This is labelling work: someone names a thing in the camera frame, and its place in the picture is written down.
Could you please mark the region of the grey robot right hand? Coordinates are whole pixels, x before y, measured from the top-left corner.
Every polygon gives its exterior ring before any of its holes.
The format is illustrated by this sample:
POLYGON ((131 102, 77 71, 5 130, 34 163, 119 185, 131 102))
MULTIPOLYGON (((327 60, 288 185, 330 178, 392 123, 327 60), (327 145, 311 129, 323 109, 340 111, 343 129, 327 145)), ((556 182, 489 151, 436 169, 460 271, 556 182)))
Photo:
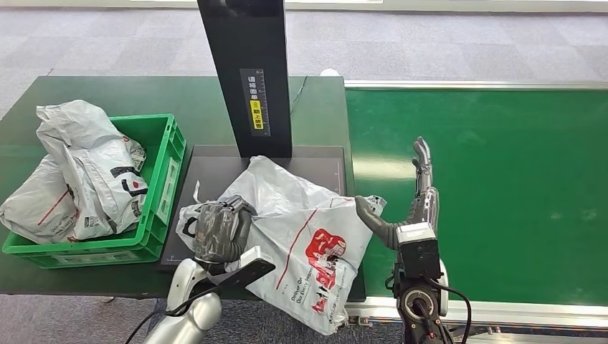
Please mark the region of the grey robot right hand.
POLYGON ((423 137, 414 141, 413 148, 418 155, 412 159, 416 168, 416 186, 405 220, 396 223, 384 221, 371 210, 370 203, 363 196, 354 197, 356 213, 360 220, 380 238, 385 247, 392 250, 399 247, 397 229, 401 226, 426 223, 434 233, 437 232, 439 192, 432 185, 431 151, 423 137))

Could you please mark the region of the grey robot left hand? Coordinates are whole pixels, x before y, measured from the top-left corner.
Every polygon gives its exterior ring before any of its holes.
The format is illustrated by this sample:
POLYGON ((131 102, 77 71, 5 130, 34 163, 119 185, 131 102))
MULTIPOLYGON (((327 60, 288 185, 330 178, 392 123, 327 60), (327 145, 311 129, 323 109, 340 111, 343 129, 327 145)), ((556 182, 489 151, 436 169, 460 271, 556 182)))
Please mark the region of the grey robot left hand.
POLYGON ((237 261, 247 246, 255 208, 241 196, 201 205, 194 237, 194 259, 207 264, 237 261))

